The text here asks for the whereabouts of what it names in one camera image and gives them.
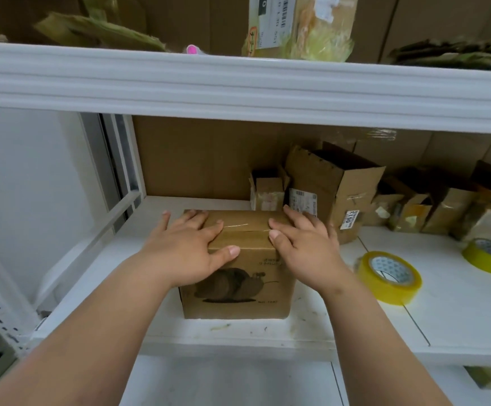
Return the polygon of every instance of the person's right hand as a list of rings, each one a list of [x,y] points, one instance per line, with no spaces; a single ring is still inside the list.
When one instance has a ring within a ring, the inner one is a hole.
[[[350,270],[340,256],[337,233],[314,215],[301,214],[287,205],[283,211],[294,226],[269,219],[270,241],[281,254],[287,267],[303,284],[321,295],[337,292]]]

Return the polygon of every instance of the person's left hand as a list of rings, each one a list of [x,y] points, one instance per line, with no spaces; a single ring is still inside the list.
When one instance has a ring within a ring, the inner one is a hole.
[[[191,210],[168,227],[170,212],[163,212],[161,221],[142,249],[130,259],[156,275],[157,282],[162,282],[168,289],[204,280],[240,253],[240,248],[235,245],[208,253],[208,243],[221,232],[223,221],[200,229],[206,218],[207,211]]]

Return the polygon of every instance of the white wall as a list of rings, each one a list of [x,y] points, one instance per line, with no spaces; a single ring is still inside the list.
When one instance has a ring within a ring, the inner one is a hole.
[[[106,211],[78,113],[0,108],[0,259],[30,301]]]

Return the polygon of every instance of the fingernail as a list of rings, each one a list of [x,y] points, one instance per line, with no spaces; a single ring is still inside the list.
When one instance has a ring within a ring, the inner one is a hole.
[[[240,254],[240,247],[232,245],[228,247],[228,251],[230,252],[230,256],[235,258]]]
[[[268,236],[270,237],[270,239],[276,239],[279,235],[281,234],[281,232],[277,231],[277,230],[271,230],[269,231],[268,233]]]

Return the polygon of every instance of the forearm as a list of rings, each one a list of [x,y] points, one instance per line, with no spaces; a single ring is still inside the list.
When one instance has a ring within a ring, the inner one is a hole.
[[[450,405],[370,291],[352,274],[324,293],[352,406]]]
[[[168,289],[135,257],[114,272],[1,382],[0,404],[118,405]]]

